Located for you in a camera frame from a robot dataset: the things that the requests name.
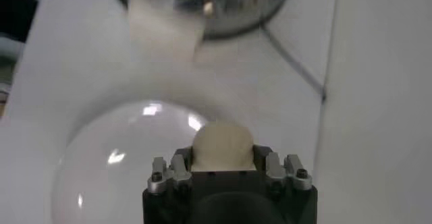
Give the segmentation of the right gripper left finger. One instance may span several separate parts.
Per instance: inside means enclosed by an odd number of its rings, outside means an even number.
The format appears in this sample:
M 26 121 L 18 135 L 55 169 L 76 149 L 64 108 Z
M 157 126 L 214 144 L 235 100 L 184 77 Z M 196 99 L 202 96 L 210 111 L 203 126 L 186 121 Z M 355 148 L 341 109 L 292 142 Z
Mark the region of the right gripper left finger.
M 192 147 L 177 149 L 167 165 L 163 157 L 155 157 L 147 181 L 150 194 L 163 194 L 170 188 L 189 188 L 192 185 Z

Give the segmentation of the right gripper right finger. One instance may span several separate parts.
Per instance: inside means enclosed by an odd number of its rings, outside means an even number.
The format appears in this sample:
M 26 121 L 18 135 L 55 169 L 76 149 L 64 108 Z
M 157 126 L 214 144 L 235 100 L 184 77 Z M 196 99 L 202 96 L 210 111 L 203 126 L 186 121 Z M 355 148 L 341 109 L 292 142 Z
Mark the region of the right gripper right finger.
M 300 157 L 295 154 L 288 154 L 280 162 L 277 152 L 268 146 L 254 145 L 253 161 L 257 171 L 263 171 L 269 183 L 273 182 L 286 185 L 292 183 L 295 190 L 308 191 L 313 188 L 313 179 L 304 168 Z

